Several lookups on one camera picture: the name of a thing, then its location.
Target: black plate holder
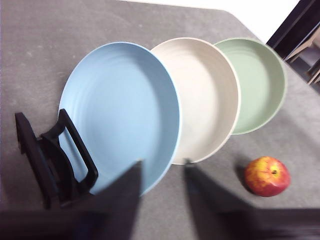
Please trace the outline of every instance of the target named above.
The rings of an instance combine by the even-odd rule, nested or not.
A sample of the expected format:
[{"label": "black plate holder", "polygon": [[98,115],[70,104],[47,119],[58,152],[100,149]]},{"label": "black plate holder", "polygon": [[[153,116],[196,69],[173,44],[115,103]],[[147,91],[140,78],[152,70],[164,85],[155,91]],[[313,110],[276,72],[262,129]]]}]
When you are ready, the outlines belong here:
[{"label": "black plate holder", "polygon": [[[16,132],[21,153],[26,153],[44,196],[44,207],[65,208],[90,195],[98,178],[97,168],[67,111],[61,109],[57,123],[36,138],[22,112],[15,114]],[[87,168],[77,181],[70,161],[59,145],[59,135],[67,129]]]}]

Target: beige plate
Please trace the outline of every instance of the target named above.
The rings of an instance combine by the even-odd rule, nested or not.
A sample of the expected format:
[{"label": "beige plate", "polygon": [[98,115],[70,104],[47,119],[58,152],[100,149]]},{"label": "beige plate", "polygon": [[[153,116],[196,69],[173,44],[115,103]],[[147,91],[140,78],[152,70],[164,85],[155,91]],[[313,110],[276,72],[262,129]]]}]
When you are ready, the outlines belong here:
[{"label": "beige plate", "polygon": [[240,109],[237,75],[210,43],[189,37],[165,41],[151,50],[174,82],[182,112],[180,142],[173,164],[202,161],[232,133]]}]

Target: red apple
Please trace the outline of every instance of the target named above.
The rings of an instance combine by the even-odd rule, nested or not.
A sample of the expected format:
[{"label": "red apple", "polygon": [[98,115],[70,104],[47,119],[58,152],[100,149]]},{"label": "red apple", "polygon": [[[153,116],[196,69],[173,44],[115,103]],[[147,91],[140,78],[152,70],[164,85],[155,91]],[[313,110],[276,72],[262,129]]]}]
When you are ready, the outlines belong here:
[{"label": "red apple", "polygon": [[251,161],[245,168],[244,177],[248,187],[262,197],[281,193],[291,181],[286,166],[271,156],[262,156]]}]

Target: green plate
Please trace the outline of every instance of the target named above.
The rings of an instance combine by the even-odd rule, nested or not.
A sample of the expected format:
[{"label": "green plate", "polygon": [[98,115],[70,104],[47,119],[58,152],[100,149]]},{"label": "green plate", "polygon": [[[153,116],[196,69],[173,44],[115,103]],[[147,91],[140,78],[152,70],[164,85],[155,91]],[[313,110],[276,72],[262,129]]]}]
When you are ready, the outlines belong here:
[{"label": "green plate", "polygon": [[284,101],[287,80],[273,49],[252,39],[230,38],[215,44],[230,60],[241,90],[240,114],[233,135],[261,128]]}]

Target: gray countertop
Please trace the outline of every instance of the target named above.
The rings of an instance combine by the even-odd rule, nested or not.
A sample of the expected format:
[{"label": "gray countertop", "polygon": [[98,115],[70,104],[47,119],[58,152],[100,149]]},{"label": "gray countertop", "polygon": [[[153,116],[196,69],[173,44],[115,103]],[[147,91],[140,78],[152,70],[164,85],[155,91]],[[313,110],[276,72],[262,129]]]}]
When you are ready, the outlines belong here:
[{"label": "gray countertop", "polygon": [[[220,10],[108,0],[1,1],[2,210],[41,209],[41,193],[27,157],[18,150],[14,113],[23,112],[39,135],[57,120],[63,87],[76,64],[105,43],[129,41],[148,49],[176,37],[211,43],[255,36]],[[320,207],[320,96],[286,67],[283,107],[267,125],[232,136],[198,166],[231,192],[261,208]],[[274,197],[249,193],[236,169],[269,155],[291,173]],[[183,168],[173,165],[142,198],[133,239],[196,239],[185,198]]]}]

